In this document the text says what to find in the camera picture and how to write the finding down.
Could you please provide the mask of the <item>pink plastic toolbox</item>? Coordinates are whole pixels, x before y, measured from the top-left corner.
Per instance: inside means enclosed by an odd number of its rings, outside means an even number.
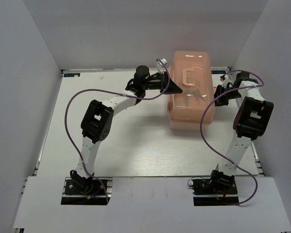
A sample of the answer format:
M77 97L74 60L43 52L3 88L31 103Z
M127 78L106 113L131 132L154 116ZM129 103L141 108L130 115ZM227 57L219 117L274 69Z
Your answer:
M175 51L169 73L182 93L170 95L172 130L198 131L206 107L214 99L210 59L206 52Z

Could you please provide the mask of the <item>yellow needle-nose pliers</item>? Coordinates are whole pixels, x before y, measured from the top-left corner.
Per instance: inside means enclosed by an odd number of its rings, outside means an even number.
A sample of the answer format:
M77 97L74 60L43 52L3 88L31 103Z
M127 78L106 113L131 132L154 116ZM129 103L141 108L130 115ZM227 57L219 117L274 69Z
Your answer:
M182 95L183 95L185 106L189 107L189 97L191 96L190 90L186 88L185 90L183 90Z

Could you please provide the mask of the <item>yellow side cutter pliers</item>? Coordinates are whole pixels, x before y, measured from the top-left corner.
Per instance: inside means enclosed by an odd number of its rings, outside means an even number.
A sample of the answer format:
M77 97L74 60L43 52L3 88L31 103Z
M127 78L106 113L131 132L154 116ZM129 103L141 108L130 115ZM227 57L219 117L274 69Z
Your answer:
M195 89L195 90L193 91L193 96L194 96L198 101L200 101L200 100L205 101L205 99L204 99L203 95L201 95L199 89Z

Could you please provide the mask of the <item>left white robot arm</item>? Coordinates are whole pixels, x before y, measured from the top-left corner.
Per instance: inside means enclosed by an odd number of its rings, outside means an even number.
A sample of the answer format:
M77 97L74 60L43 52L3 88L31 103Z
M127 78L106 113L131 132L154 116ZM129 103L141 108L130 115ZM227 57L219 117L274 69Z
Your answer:
M182 93L182 89L170 79L168 71L151 75L147 66L138 66L124 93L102 102L90 102L81 122L81 158L77 167L70 171L70 177L77 181L76 188L81 193L87 194L93 188L90 178L94 175L97 151L111 131L113 117L141 102L147 90L159 90L161 94L167 95Z

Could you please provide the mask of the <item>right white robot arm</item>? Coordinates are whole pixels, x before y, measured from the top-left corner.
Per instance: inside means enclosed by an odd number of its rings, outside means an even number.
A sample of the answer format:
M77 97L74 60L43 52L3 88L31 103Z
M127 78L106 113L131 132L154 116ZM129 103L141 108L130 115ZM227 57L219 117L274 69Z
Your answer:
M222 193L227 184L234 181L236 166L253 141L265 133L274 108L274 104L266 101L259 92L262 81L251 78L251 75L250 72L239 71L235 81L223 75L223 84L217 86L214 94L215 106L226 106L229 100L242 99L233 122L231 144L210 176L209 187L216 194Z

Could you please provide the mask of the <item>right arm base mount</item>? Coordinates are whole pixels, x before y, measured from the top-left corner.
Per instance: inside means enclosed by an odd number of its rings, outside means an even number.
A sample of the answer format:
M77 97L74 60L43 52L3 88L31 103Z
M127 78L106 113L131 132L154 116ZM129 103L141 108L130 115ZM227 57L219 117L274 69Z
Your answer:
M187 185L193 191L194 206L239 205L235 181L230 187L214 187L210 184L210 179L192 177Z

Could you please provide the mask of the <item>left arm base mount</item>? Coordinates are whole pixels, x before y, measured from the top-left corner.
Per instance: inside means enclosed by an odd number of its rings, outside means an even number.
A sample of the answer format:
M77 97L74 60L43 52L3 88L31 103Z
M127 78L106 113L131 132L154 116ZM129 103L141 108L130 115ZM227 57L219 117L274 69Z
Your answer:
M61 198L61 205L85 205L85 206L105 206L112 194L112 180L102 179L103 185L98 180L91 180L89 188L82 189L72 179L66 178Z

